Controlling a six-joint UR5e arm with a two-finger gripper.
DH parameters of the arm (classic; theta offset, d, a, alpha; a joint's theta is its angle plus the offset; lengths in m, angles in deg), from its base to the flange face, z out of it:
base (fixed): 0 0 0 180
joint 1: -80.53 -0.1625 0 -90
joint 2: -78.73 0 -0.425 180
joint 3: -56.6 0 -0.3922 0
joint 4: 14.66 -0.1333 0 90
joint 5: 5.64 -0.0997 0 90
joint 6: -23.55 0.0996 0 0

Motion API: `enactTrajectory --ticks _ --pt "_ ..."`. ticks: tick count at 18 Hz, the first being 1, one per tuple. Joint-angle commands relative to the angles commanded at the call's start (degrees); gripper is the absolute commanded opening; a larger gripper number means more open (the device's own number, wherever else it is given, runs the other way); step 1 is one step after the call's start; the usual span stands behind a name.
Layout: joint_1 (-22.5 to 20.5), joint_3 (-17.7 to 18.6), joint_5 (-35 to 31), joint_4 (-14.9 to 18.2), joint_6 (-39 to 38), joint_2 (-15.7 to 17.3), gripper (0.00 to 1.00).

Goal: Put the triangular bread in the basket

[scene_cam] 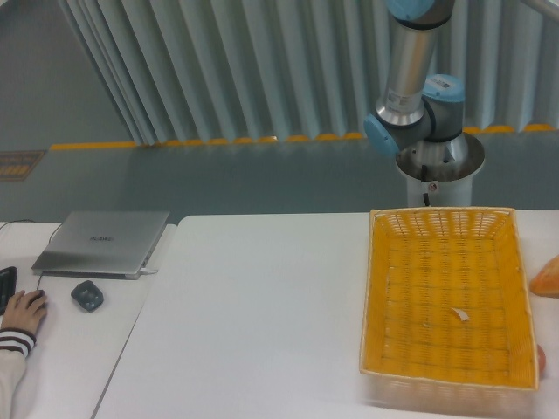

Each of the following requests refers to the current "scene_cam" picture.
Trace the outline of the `person's hand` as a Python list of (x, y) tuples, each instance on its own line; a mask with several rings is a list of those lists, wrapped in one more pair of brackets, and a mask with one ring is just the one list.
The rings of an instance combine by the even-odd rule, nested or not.
[(14, 294), (7, 305), (2, 328), (18, 328), (32, 333), (36, 337), (41, 321), (47, 314), (47, 297), (35, 299), (39, 290), (33, 292), (20, 291)]

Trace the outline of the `white striped sleeve forearm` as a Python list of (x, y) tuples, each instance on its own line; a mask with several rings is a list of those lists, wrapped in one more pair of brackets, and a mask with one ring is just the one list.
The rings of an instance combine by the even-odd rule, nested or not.
[(26, 370), (36, 337), (23, 329), (1, 329), (1, 417), (10, 418), (12, 399)]

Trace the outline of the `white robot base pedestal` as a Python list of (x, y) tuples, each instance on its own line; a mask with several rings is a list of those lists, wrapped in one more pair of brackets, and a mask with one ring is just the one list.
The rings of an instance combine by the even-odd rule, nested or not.
[(397, 155), (406, 181), (407, 205), (467, 207), (472, 204), (473, 178), (485, 161), (481, 142), (460, 134), (445, 142), (419, 141)]

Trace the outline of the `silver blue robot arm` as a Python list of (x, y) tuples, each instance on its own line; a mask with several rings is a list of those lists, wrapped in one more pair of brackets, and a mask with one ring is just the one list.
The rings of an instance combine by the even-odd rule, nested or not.
[(449, 75), (429, 75), (440, 28), (453, 1), (387, 1), (397, 23), (390, 71), (376, 110), (363, 122), (373, 147), (396, 155), (418, 141), (450, 141), (462, 133), (464, 87)]

